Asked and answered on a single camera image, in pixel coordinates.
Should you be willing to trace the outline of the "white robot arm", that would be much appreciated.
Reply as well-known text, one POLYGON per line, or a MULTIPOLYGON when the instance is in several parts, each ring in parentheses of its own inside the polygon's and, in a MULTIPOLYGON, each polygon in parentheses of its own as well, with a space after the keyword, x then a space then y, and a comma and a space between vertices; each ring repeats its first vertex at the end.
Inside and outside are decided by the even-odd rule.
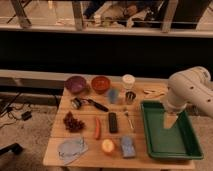
POLYGON ((210 72, 201 66, 172 74, 168 79, 168 92, 162 98, 168 113, 182 112, 191 103, 213 118, 213 90, 209 88, 210 72))

